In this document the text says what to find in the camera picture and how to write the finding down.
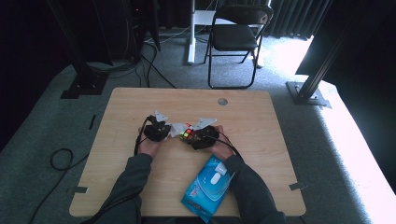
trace rubik's cube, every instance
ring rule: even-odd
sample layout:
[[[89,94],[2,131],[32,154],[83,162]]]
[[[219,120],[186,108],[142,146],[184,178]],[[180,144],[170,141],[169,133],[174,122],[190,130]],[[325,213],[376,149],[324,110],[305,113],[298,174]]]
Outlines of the rubik's cube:
[[[189,123],[186,123],[187,129],[184,131],[184,133],[180,134],[180,140],[184,143],[187,143],[191,145],[193,141],[193,137],[195,135],[195,131],[191,128],[191,125]]]

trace black chair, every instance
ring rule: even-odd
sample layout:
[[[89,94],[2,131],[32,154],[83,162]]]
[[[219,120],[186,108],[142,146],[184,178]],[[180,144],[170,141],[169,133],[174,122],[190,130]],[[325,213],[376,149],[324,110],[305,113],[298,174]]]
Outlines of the black chair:
[[[206,57],[209,57],[208,85],[212,89],[247,89],[253,82],[256,75],[257,61],[259,59],[260,47],[262,44],[262,34],[269,24],[274,11],[268,6],[258,5],[225,5],[220,7],[212,21],[209,39],[207,41]],[[218,19],[230,21],[230,24],[217,23]],[[247,51],[246,54],[212,54],[212,49],[218,51]],[[253,75],[251,81],[246,86],[213,86],[211,83],[212,57],[213,56],[245,56],[241,63],[245,61],[249,53],[253,55]]]

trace cable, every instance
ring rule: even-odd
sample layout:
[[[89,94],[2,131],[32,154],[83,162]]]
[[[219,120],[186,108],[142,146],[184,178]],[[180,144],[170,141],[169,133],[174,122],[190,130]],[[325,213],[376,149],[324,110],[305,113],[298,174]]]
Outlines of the cable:
[[[146,85],[149,86],[148,78],[146,77],[146,66],[142,60],[141,60],[141,62],[142,62],[142,67],[143,67],[143,78],[145,79]]]
[[[109,76],[108,79],[126,77],[126,76],[128,76],[128,75],[130,75],[130,74],[132,74],[132,73],[137,74],[137,67],[138,67],[138,65],[139,65],[140,63],[141,63],[141,61],[139,61],[139,62],[137,63],[137,65],[133,68],[132,71],[128,71],[128,72],[126,72],[126,73],[124,73],[124,74],[120,74],[120,75],[118,75],[117,77],[116,77],[116,76]]]
[[[122,64],[120,66],[117,66],[117,67],[99,68],[99,67],[90,65],[90,68],[94,72],[113,73],[113,72],[129,71],[132,68],[135,68],[135,66],[136,66],[136,62],[128,62],[128,63]]]
[[[215,1],[216,1],[216,4],[215,4],[215,6],[214,6],[214,8],[215,8],[214,10],[216,10],[216,8],[218,7],[219,0],[212,0],[212,1],[209,3],[209,5],[206,7],[205,11],[208,11],[209,8],[213,5],[213,3],[214,3]],[[179,32],[179,33],[177,33],[177,34],[174,34],[174,35],[160,35],[160,37],[161,37],[161,36],[165,36],[165,37],[168,37],[168,36],[169,36],[167,39],[161,41],[160,43],[164,43],[164,42],[166,42],[166,41],[168,41],[168,40],[170,40],[170,39],[172,39],[172,38],[175,38],[175,37],[180,37],[181,35],[184,34],[184,32],[186,32],[186,31],[187,31],[188,29],[190,29],[190,28],[191,28],[191,26],[185,28],[185,29],[182,30],[181,32]],[[203,31],[205,28],[206,28],[206,25],[205,25],[201,30],[195,32],[195,34],[197,35],[197,34],[201,33],[201,31]],[[150,43],[150,44],[153,43],[153,42],[152,42],[152,38],[146,40],[145,42],[146,42],[146,43]]]
[[[198,36],[196,36],[195,39],[198,40],[201,43],[207,44],[207,39],[204,39],[204,38],[201,38],[201,37],[198,37]]]
[[[128,18],[126,18],[125,21],[126,21],[126,47],[125,47],[125,51],[124,51],[124,54],[122,56],[122,59],[125,59],[126,51],[128,51],[128,48],[129,48],[129,22],[128,22]]]
[[[154,49],[154,57],[153,57],[153,59],[152,59],[152,61],[150,62],[143,54],[141,55],[142,56],[142,58],[144,59],[144,60],[146,60],[148,63],[149,63],[149,68],[148,68],[148,76],[147,76],[147,82],[148,82],[148,87],[149,87],[149,70],[151,69],[151,67],[153,67],[156,71],[157,71],[157,73],[169,84],[169,85],[171,85],[173,88],[175,88],[175,89],[177,89],[177,87],[174,85],[174,84],[172,84],[172,82],[170,82],[155,66],[154,66],[154,60],[155,60],[155,58],[157,57],[157,49],[153,46],[153,45],[150,45],[150,44],[148,44],[148,43],[145,43],[146,45],[148,45],[148,46],[150,46],[150,47],[152,47],[153,49]]]
[[[134,144],[134,155],[137,155],[137,149],[139,148],[140,144],[147,139],[147,137],[140,141],[143,131],[146,128],[146,123],[148,122],[149,117],[146,117],[145,121],[143,121],[142,127],[140,128],[139,135],[136,138],[136,144]]]
[[[137,69],[136,69],[136,76],[139,78],[139,88],[142,87],[142,77],[137,73]]]
[[[67,166],[64,167],[64,168],[59,168],[59,167],[57,167],[57,166],[54,164],[54,162],[53,162],[53,158],[54,158],[59,152],[61,152],[61,151],[66,151],[66,152],[68,152],[68,153],[70,154],[69,162],[68,162]],[[35,211],[33,212],[32,216],[31,216],[31,218],[30,218],[30,220],[29,220],[29,223],[30,223],[30,224],[33,223],[33,221],[35,220],[35,216],[37,215],[37,212],[38,212],[38,210],[40,209],[40,207],[44,204],[44,202],[48,199],[48,197],[51,195],[51,193],[52,193],[52,192],[59,186],[59,184],[62,182],[62,180],[64,179],[64,177],[65,177],[66,174],[67,174],[67,171],[69,171],[69,170],[72,169],[73,167],[75,167],[75,166],[79,165],[80,163],[82,163],[83,161],[85,161],[85,160],[88,158],[89,155],[90,155],[90,154],[87,154],[87,155],[84,156],[81,160],[79,160],[79,161],[76,162],[75,164],[72,164],[73,159],[74,159],[74,154],[73,154],[73,151],[70,150],[70,149],[68,149],[68,148],[60,148],[60,149],[54,151],[54,152],[51,154],[51,156],[50,156],[50,166],[51,166],[54,170],[56,170],[56,171],[64,171],[64,173],[61,175],[61,178],[59,178],[58,182],[54,185],[54,187],[49,191],[49,193],[44,197],[44,199],[43,199],[43,200],[40,202],[40,204],[37,206],[37,208],[35,209]]]
[[[88,220],[85,220],[83,222],[81,222],[81,224],[93,224],[99,217],[101,217],[104,213],[108,212],[110,209],[114,208],[115,206],[122,204],[122,203],[126,203],[129,200],[132,200],[133,198],[135,198],[137,195],[140,194],[141,191],[138,191],[136,193],[133,193],[131,195],[128,195],[126,197],[123,197],[121,199],[119,199],[118,201],[115,201],[114,203],[111,203],[110,205],[108,205],[107,207],[99,210],[98,213],[96,213],[93,217],[91,217]]]
[[[304,224],[306,224],[305,220],[303,219],[303,216],[300,216],[300,220],[301,220]]]
[[[199,35],[207,26],[205,25],[202,29],[200,29],[199,31],[195,32],[195,35]],[[177,33],[177,34],[169,34],[169,35],[160,35],[160,37],[168,37],[167,39],[160,41],[160,43],[165,43],[173,38],[176,37],[185,37],[185,38],[190,38],[189,34],[186,34],[185,32],[190,29],[191,27],[187,27],[184,30],[182,30],[181,32]],[[152,38],[149,38],[148,40],[145,41],[145,43],[149,43],[149,44],[153,44],[154,42],[152,41]]]
[[[221,142],[222,144],[226,145],[227,147],[229,147],[229,148],[235,153],[235,155],[236,155],[237,157],[239,157],[242,161],[244,161],[244,159],[242,158],[241,154],[240,154],[239,151],[236,149],[236,147],[233,146],[233,144],[231,143],[231,141],[230,141],[230,139],[227,137],[227,135],[225,135],[224,133],[221,133],[221,134],[227,139],[227,141],[228,141],[229,143],[224,142],[224,141],[222,141],[222,140],[219,140],[218,138],[215,138],[215,137],[210,136],[210,135],[207,135],[207,134],[204,134],[204,136],[205,136],[205,137],[208,137],[208,138],[211,138],[211,139],[213,139],[213,140],[216,140],[216,141],[218,141],[218,142]]]

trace wooden table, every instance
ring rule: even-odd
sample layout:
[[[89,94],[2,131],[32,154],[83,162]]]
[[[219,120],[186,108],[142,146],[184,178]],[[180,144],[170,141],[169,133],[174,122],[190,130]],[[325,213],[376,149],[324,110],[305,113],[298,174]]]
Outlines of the wooden table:
[[[220,105],[219,99],[228,104]],[[300,190],[290,190],[297,180],[268,92],[116,88],[78,184],[88,191],[75,194],[72,216],[92,216],[99,210],[127,158],[133,156],[137,128],[155,110],[168,116],[170,123],[194,125],[199,118],[216,118],[213,125],[224,127],[245,162],[268,185],[276,207],[287,216],[304,214]],[[195,151],[178,137],[163,142],[141,193],[142,215],[193,216],[180,200],[209,157],[209,152]],[[215,215],[239,216],[230,192]]]

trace chair leg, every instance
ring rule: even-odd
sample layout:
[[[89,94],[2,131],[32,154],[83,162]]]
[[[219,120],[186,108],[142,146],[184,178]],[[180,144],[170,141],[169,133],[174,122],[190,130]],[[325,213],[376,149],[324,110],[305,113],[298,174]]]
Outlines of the chair leg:
[[[254,52],[253,52],[253,60],[254,60],[253,75],[251,77],[251,82],[248,85],[249,87],[253,84],[254,78],[256,76],[257,64],[259,62],[259,55],[260,55],[261,47],[262,47],[262,36],[260,37],[259,46],[257,47],[257,55],[254,55]]]
[[[209,85],[209,87],[211,89],[215,89],[210,82],[210,77],[212,75],[212,44],[211,43],[212,42],[210,42],[210,43],[208,42],[208,45],[207,45],[207,47],[209,49],[209,69],[207,72],[207,85]]]
[[[251,51],[248,51],[248,52],[245,54],[245,57],[244,57],[244,59],[242,60],[241,63],[243,63],[243,62],[245,61],[245,59],[248,57],[248,54],[249,54],[250,52],[251,52]]]
[[[204,57],[204,63],[206,63],[206,57],[207,57],[207,51],[209,50],[209,44],[211,43],[211,35],[209,35],[209,38],[207,39],[207,45],[206,45],[206,53]]]

